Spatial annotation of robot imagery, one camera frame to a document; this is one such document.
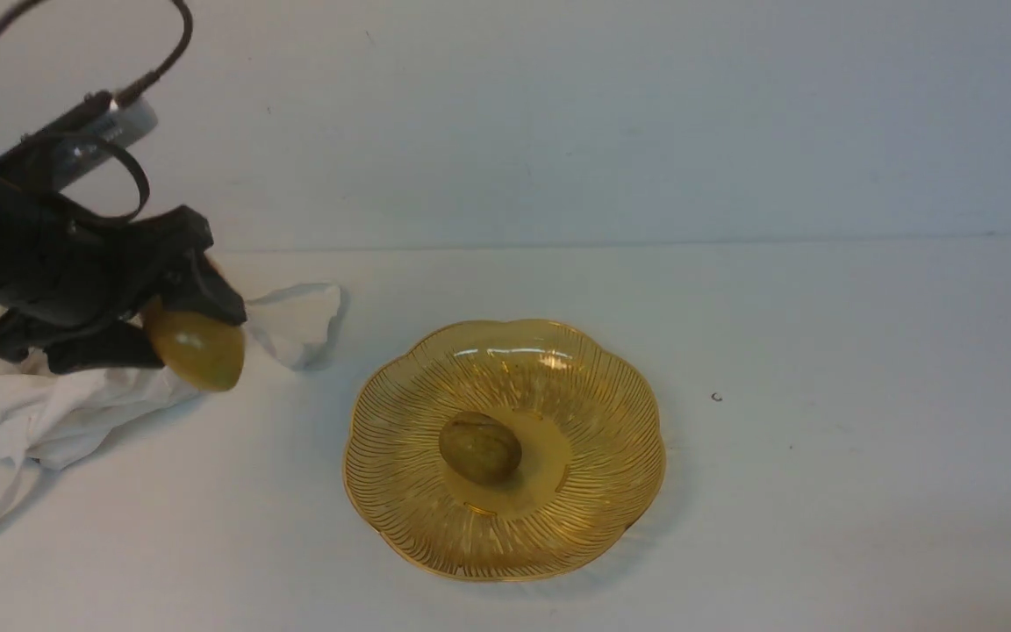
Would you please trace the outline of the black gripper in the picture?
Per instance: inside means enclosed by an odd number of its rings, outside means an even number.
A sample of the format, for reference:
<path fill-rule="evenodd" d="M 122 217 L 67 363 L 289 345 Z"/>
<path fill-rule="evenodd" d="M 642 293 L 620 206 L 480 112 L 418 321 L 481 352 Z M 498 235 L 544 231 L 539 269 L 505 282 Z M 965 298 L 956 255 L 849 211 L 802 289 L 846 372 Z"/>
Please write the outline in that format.
<path fill-rule="evenodd" d="M 153 298 L 165 311 L 241 327 L 241 295 L 205 255 L 207 219 L 186 205 L 121 221 L 0 177 L 0 360 L 39 351 L 54 375 L 160 370 L 146 332 L 123 321 Z"/>

